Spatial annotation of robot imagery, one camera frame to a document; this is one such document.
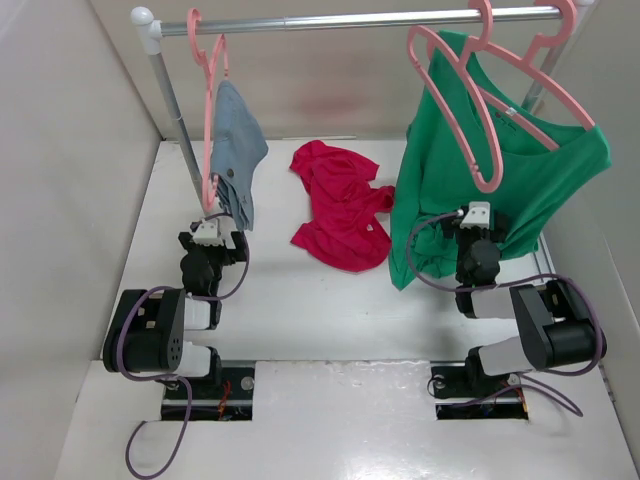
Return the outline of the blue denim garment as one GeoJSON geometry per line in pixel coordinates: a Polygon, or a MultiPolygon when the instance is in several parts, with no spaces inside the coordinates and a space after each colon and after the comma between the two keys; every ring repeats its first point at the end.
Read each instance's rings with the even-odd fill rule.
{"type": "Polygon", "coordinates": [[[210,160],[211,176],[218,176],[217,198],[237,230],[251,231],[255,215],[253,176],[268,153],[268,145],[256,118],[229,80],[218,86],[213,120],[210,160]]]}

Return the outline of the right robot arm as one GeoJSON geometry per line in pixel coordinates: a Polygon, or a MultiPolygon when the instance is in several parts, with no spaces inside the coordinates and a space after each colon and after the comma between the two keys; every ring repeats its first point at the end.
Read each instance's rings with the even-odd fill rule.
{"type": "Polygon", "coordinates": [[[541,284],[524,280],[498,285],[499,242],[506,238],[507,223],[500,213],[490,217],[489,207],[481,203],[439,222],[444,236],[458,247],[459,312],[472,319],[512,319],[518,330],[507,340],[469,350],[455,378],[471,394],[493,393],[512,374],[599,361],[607,353],[604,332],[570,280],[554,277],[541,284]]]}

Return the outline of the red t shirt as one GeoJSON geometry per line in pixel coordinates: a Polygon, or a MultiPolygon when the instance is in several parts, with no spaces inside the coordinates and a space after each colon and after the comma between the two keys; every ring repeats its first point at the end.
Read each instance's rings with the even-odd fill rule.
{"type": "Polygon", "coordinates": [[[291,243],[322,263],[360,273],[389,255],[391,238],[376,215],[394,206],[395,188],[374,188],[379,165],[351,150],[313,140],[298,148],[290,165],[310,199],[312,219],[291,243]]]}

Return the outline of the green tank top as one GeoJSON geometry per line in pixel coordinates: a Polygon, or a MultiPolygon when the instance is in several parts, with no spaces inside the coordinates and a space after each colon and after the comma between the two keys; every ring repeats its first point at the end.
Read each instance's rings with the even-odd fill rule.
{"type": "Polygon", "coordinates": [[[556,211],[612,164],[609,144],[599,127],[586,130],[535,117],[492,83],[477,57],[470,57],[467,70],[480,88],[533,123],[558,147],[547,149],[506,114],[491,108],[504,174],[499,188],[484,195],[474,185],[440,109],[425,92],[407,131],[391,213],[389,270],[391,282],[399,290],[414,280],[416,271],[434,278],[456,271],[458,245],[443,235],[440,225],[428,225],[417,235],[411,233],[426,219],[471,201],[488,201],[509,219],[509,231],[499,246],[503,259],[519,258],[536,250],[542,229],[556,211]]]}

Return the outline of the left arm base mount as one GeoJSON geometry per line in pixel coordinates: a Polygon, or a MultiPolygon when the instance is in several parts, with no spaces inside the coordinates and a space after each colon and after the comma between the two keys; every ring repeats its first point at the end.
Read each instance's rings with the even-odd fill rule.
{"type": "MultiPolygon", "coordinates": [[[[192,388],[191,421],[251,421],[256,363],[225,361],[215,378],[190,379],[192,388]]],[[[181,382],[165,384],[160,407],[163,421],[184,419],[187,391],[181,382]]]]}

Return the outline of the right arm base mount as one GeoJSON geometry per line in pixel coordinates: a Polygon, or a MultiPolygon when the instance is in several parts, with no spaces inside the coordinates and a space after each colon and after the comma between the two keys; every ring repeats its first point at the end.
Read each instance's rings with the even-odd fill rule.
{"type": "Polygon", "coordinates": [[[461,364],[435,364],[427,392],[437,420],[528,420],[519,378],[513,374],[472,380],[461,364]]]}

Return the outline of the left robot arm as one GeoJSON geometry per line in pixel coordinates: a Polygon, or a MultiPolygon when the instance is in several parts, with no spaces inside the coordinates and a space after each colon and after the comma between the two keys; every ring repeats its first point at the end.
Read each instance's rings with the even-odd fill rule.
{"type": "Polygon", "coordinates": [[[107,371],[165,383],[187,378],[190,387],[205,397],[220,390],[219,354],[185,340],[184,334],[217,328],[225,298],[219,293],[223,269],[249,261],[245,233],[233,231],[230,236],[228,246],[216,220],[192,225],[178,235],[185,250],[180,288],[121,293],[103,345],[107,371]]]}

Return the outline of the metal clothes rack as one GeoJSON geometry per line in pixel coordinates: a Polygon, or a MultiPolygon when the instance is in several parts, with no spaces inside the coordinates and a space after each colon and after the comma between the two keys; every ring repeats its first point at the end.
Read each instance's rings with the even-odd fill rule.
{"type": "Polygon", "coordinates": [[[550,75],[559,62],[560,56],[569,43],[577,37],[581,25],[598,5],[596,1],[537,1],[533,6],[494,8],[487,12],[484,8],[470,3],[466,9],[430,10],[411,12],[383,12],[362,14],[339,14],[319,16],[296,16],[265,19],[202,21],[191,28],[183,22],[162,22],[156,19],[146,7],[132,9],[130,19],[141,40],[156,76],[160,91],[167,107],[172,126],[177,134],[183,158],[186,162],[192,184],[204,212],[212,209],[210,202],[203,198],[206,192],[202,183],[209,180],[201,173],[177,98],[169,77],[161,51],[161,40],[167,37],[187,36],[192,30],[196,35],[239,34],[259,32],[289,32],[355,28],[413,27],[438,24],[473,24],[493,20],[493,22],[517,22],[533,20],[561,21],[559,33],[544,47],[548,50],[540,70],[550,75]]]}

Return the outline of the pink hanger with blue garment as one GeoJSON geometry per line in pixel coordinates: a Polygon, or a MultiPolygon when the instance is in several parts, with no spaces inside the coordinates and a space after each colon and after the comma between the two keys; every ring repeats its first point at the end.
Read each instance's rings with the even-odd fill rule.
{"type": "Polygon", "coordinates": [[[195,63],[203,70],[205,77],[205,115],[204,115],[204,158],[202,170],[201,204],[203,211],[208,213],[213,210],[216,200],[219,176],[211,176],[211,152],[213,129],[213,91],[219,60],[222,60],[224,80],[229,79],[229,58],[226,36],[221,34],[216,39],[210,55],[201,49],[197,43],[197,28],[202,20],[198,9],[191,8],[187,13],[187,36],[195,63]]]}

